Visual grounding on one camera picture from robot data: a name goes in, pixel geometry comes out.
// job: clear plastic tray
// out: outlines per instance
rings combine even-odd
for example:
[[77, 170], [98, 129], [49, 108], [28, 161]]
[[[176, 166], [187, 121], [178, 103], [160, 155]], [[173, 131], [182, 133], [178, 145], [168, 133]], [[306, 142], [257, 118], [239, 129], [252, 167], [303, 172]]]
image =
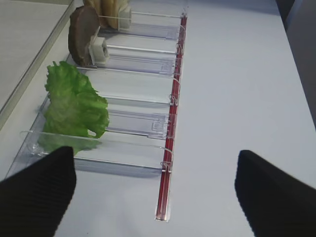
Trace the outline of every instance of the clear plastic tray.
[[155, 142], [157, 140], [133, 135], [122, 136], [110, 132], [106, 132], [100, 139], [91, 139], [24, 131], [21, 132], [21, 139], [23, 138], [25, 138], [24, 143], [7, 177], [38, 161], [51, 152], [50, 149], [57, 149], [61, 146], [74, 147], [75, 150], [83, 149], [75, 154], [78, 170], [118, 175], [150, 176], [161, 173], [164, 170], [164, 153], [168, 152], [173, 156], [172, 151], [164, 146], [159, 146], [163, 143]]
[[116, 33], [134, 36], [158, 38], [177, 41], [181, 26], [182, 16], [157, 15], [142, 12], [132, 12], [131, 18], [99, 16], [101, 19], [116, 20], [118, 28], [102, 28], [99, 36], [106, 33]]
[[[32, 130], [42, 131], [45, 124], [44, 113], [50, 102], [46, 99], [40, 113], [32, 127]], [[176, 115], [169, 114], [148, 114], [136, 113], [131, 111], [120, 111], [108, 109], [110, 124], [106, 128], [109, 132], [133, 134], [165, 140], [173, 138], [174, 134], [170, 133], [171, 121], [176, 120]]]
[[[67, 58], [67, 62], [76, 65], [71, 55]], [[181, 60], [176, 55], [127, 48], [109, 48], [109, 58], [106, 63], [90, 67], [172, 76], [179, 63]]]

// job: slice of meat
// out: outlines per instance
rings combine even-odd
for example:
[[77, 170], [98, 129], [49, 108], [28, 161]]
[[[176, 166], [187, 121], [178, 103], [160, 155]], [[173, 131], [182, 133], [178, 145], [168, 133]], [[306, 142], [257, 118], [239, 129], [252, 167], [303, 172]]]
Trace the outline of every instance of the slice of meat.
[[99, 17], [94, 7], [81, 6], [70, 16], [68, 49], [73, 60], [80, 66], [92, 64], [89, 44], [100, 27]]

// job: metal clip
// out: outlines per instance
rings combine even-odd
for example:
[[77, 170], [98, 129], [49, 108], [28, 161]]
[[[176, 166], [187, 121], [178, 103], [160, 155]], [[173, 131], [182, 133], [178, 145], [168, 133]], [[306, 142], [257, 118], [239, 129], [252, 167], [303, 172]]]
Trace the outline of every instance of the metal clip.
[[169, 95], [170, 105], [178, 106], [178, 99], [174, 95]]
[[162, 168], [168, 168], [168, 170], [171, 170], [172, 161], [162, 161], [160, 162], [160, 165], [162, 166]]

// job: red rail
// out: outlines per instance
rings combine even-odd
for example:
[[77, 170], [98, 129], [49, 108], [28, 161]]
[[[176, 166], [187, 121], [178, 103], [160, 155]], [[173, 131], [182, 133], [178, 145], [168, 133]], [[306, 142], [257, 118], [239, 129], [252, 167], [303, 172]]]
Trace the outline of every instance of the red rail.
[[[174, 80], [173, 80], [172, 92], [171, 92], [172, 103], [169, 109], [170, 117], [169, 117], [169, 123], [168, 123], [167, 139], [165, 143], [165, 148], [171, 151], [173, 150], [173, 144], [174, 144], [174, 139], [175, 139], [175, 128], [176, 128], [176, 120], [177, 120], [176, 115], [177, 115], [178, 98], [179, 98], [179, 92], [180, 92], [180, 75], [181, 75], [181, 65], [182, 65], [186, 26], [187, 26], [187, 16], [182, 15], [181, 29], [180, 29], [180, 35], [179, 35], [178, 47], [177, 47], [178, 57], [176, 59], [176, 66], [174, 70]], [[157, 212], [156, 212], [156, 219], [162, 220], [162, 221], [167, 220], [169, 186], [170, 186], [171, 168], [172, 168], [172, 154], [168, 150], [164, 152], [164, 157], [163, 157], [162, 170], [164, 172], [161, 174], [158, 206], [157, 206]]]

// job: white surface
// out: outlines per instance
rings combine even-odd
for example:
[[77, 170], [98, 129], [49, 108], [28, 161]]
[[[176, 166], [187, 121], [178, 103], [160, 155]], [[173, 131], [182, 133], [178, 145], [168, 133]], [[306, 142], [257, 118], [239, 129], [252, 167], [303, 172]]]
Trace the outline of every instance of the white surface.
[[0, 109], [66, 8], [0, 0]]
[[[43, 81], [0, 132], [1, 177]], [[242, 149], [316, 187], [315, 129], [274, 0], [191, 2], [177, 123], [169, 223], [154, 220], [158, 179], [78, 172], [56, 236], [252, 237], [234, 190]]]

